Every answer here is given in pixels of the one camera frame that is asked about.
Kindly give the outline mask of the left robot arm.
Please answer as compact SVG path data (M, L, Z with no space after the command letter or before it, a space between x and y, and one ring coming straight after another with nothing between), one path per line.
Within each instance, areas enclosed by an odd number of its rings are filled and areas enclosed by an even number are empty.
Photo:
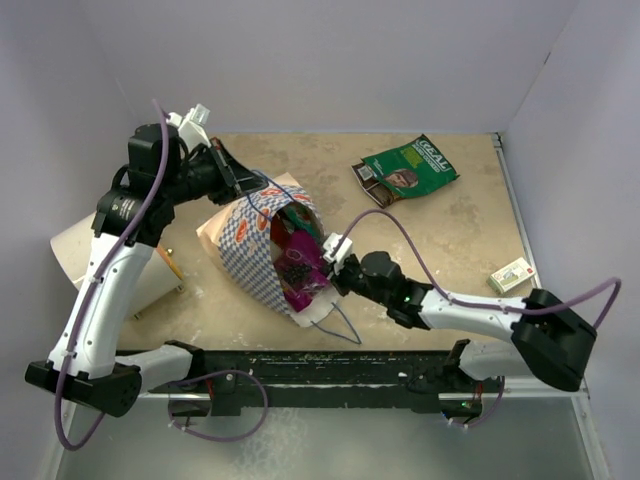
M27 383L57 399L112 417L144 391L173 382L194 392L205 382L202 350L178 341L131 359L116 354L138 279L176 206L202 197L226 205L266 186L221 142L190 147L164 122L137 128L127 149L127 164L98 201L87 271L63 334L25 372Z

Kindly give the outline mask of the purple snack bag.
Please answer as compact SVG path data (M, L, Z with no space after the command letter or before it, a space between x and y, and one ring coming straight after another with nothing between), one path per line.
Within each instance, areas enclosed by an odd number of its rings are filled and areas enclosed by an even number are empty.
M305 230L294 231L274 261L274 268L284 297L296 313L306 309L329 285L324 265L315 239Z

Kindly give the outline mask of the brown snack bag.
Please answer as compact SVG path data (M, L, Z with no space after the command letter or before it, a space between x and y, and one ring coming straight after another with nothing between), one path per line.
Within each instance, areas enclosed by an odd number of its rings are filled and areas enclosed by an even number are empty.
M398 195L375 177L374 171L364 162L352 165L351 170L363 191L379 208L386 209L400 200Z

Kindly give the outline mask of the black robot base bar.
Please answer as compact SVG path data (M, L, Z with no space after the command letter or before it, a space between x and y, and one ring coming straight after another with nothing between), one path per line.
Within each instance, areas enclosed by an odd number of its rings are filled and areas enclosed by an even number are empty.
M213 416L244 408L406 409L476 415L478 397L498 392L498 380L477 381L455 368L453 355L436 351L214 351L198 374L211 382L155 393L209 400Z

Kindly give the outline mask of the green chips bag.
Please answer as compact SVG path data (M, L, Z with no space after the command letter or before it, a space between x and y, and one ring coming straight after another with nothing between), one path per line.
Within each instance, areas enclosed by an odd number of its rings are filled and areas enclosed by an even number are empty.
M441 150L424 134L405 145L363 157L361 162L400 200L430 195L459 177Z

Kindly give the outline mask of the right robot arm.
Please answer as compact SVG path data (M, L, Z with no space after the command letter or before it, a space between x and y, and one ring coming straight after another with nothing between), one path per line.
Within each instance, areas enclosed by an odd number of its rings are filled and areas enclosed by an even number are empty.
M596 330L546 290L513 298L455 296L406 277L383 251L332 259L327 269L340 295L354 293L383 306L404 328L487 337L486 342L463 340L453 348L444 376L456 391L499 376L531 375L566 392L582 384Z

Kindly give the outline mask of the checkered paper snack bag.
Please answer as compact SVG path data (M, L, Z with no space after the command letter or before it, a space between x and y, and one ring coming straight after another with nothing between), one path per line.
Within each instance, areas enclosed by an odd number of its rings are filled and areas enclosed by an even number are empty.
M326 335L360 345L361 337L339 306L340 296L329 280L330 267L323 273L329 285L304 310L296 313L284 297L274 261L297 231L283 214L291 202L306 206L320 229L312 236L323 253L324 225L310 194L290 174L267 180L267 187L244 195L215 214L197 229L197 236L216 267L246 295L302 328L315 328Z

